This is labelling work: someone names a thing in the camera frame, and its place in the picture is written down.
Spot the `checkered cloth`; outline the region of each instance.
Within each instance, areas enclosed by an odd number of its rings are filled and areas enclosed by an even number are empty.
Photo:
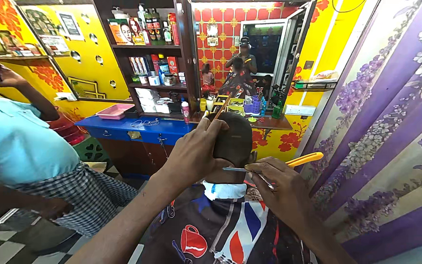
[[[72,172],[43,181],[19,184],[15,188],[30,195],[62,198],[74,206],[56,223],[91,237],[97,234],[117,214],[117,207],[126,206],[138,191],[79,163]]]

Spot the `wall socket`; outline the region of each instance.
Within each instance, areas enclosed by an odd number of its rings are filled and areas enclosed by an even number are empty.
[[[73,93],[56,93],[58,98],[66,98],[68,101],[77,101]]]
[[[284,110],[285,115],[294,115],[294,116],[313,116],[316,107],[312,105],[291,105],[287,104],[286,109]]]

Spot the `neck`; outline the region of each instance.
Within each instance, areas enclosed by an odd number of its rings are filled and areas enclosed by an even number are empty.
[[[244,172],[237,171],[216,171],[208,175],[205,180],[208,183],[232,183],[232,184],[241,184],[245,179]]]

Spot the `hand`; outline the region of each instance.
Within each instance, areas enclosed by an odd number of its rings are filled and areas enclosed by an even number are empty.
[[[62,198],[47,199],[41,204],[40,215],[45,219],[56,220],[74,209],[74,206]]]
[[[2,79],[2,81],[0,82],[0,87],[19,88],[23,85],[28,84],[26,79],[24,79],[19,74],[15,73],[13,70],[6,68],[3,65],[0,65],[0,69],[0,75]]]
[[[276,182],[272,191],[255,172],[250,177],[258,188],[266,205],[290,228],[301,227],[311,210],[308,189],[304,179],[284,162],[266,157],[245,166],[249,171],[261,171],[265,177]]]
[[[229,126],[222,120],[214,119],[211,122],[206,117],[201,119],[196,129],[177,140],[166,164],[157,174],[173,175],[167,179],[170,180],[168,182],[186,188],[213,170],[231,166],[230,161],[212,157],[216,137],[221,130],[227,129]]]

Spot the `red mug print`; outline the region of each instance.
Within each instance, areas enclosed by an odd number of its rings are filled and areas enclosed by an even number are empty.
[[[189,253],[196,258],[202,257],[208,249],[206,239],[192,225],[187,225],[182,230],[180,245],[183,253]]]

